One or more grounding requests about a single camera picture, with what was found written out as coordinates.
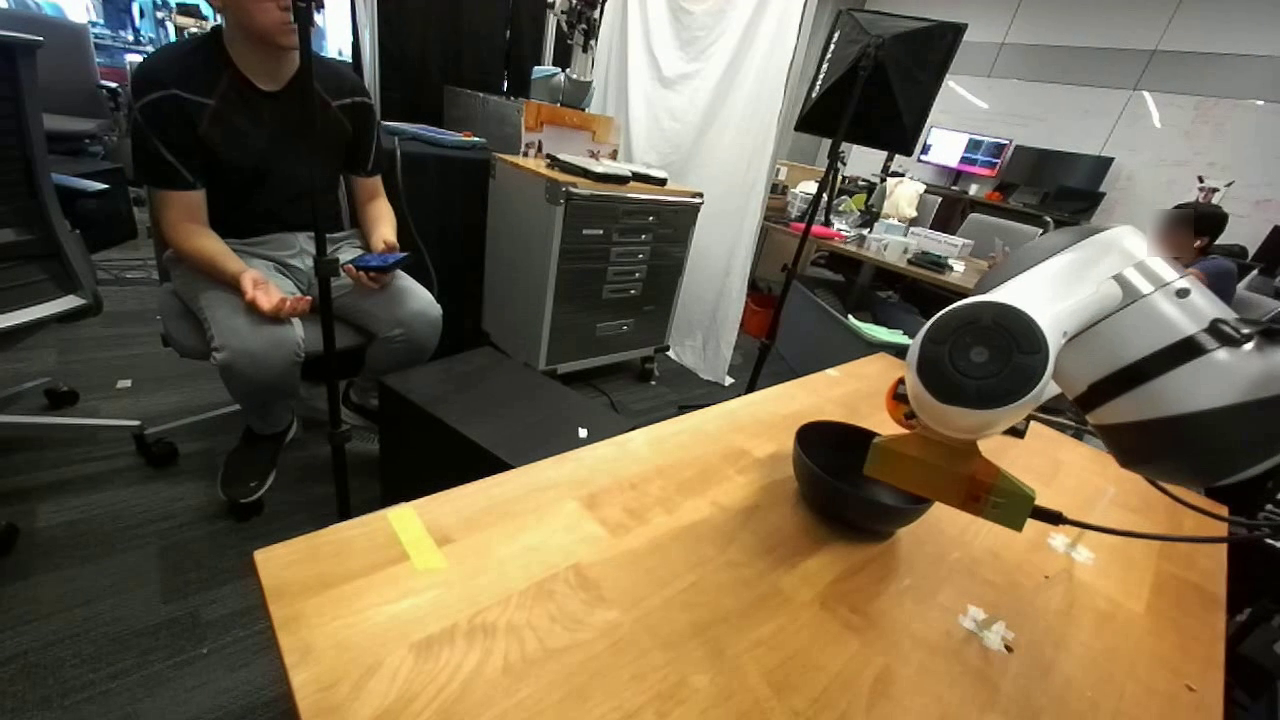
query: phone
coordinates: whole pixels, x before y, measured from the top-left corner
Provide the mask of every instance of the phone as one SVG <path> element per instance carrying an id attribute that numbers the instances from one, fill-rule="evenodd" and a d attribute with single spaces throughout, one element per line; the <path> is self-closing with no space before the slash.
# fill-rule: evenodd
<path id="1" fill-rule="evenodd" d="M 406 251 L 362 251 L 362 255 L 352 255 L 348 263 L 354 272 L 390 272 L 406 261 Z"/>

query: man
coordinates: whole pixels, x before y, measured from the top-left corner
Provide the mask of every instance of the man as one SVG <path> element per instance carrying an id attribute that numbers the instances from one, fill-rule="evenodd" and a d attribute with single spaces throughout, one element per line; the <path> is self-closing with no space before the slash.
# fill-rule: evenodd
<path id="1" fill-rule="evenodd" d="M 220 495 L 255 503 L 296 433 L 310 311 L 310 230 L 342 229 L 342 201 L 366 251 L 396 248 L 378 179 L 377 108 L 331 59 L 300 62 L 287 0 L 220 0 L 220 28 L 151 52 L 133 75 L 133 159 L 151 192 L 173 286 L 204 321 L 243 433 L 220 463 Z M 413 275 L 342 268 L 335 315 L 371 330 L 348 404 L 371 413 L 377 376 L 418 365 L 438 338 L 438 302 Z"/>
<path id="2" fill-rule="evenodd" d="M 1155 242 L 1187 275 L 1197 275 L 1213 296 L 1233 302 L 1239 272 L 1233 261 L 1214 255 L 1213 242 L 1223 235 L 1226 210 L 1218 205 L 1171 205 L 1160 219 Z"/>

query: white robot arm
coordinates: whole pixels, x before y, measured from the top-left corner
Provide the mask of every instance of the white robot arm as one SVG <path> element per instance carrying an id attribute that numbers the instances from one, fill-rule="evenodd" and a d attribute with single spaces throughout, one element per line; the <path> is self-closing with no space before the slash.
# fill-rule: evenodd
<path id="1" fill-rule="evenodd" d="M 1251 330 L 1136 229 L 937 311 L 907 351 L 923 427 L 980 441 L 1064 390 L 1151 481 L 1214 486 L 1280 463 L 1280 330 Z"/>

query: yellow tape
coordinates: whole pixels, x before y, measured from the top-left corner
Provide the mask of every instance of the yellow tape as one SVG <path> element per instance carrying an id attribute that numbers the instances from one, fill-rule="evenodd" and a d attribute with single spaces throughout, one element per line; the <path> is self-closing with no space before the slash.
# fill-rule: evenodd
<path id="1" fill-rule="evenodd" d="M 416 520 L 413 503 L 396 503 L 389 507 L 389 522 L 406 556 L 413 567 L 418 572 L 437 572 L 444 567 L 444 552 L 438 543 L 431 539 L 426 522 Z"/>

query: gray pants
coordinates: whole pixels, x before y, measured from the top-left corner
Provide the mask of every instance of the gray pants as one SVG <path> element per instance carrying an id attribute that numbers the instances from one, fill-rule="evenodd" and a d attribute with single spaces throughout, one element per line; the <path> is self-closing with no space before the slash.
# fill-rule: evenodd
<path id="1" fill-rule="evenodd" d="M 287 293 L 317 296 L 307 230 L 277 230 L 232 239 L 232 248 Z M 352 235 L 335 235 L 341 255 L 354 255 Z M 287 427 L 300 394 L 302 323 L 267 321 L 243 309 L 236 286 L 204 280 L 184 261 L 166 261 L 173 286 L 198 315 L 220 380 L 243 413 L 253 433 Z M 385 372 L 431 361 L 444 328 L 444 311 L 426 286 L 406 272 L 390 272 L 385 286 L 361 286 L 348 275 L 331 275 L 331 315 L 371 334 L 362 376 L 354 383 L 377 388 Z"/>

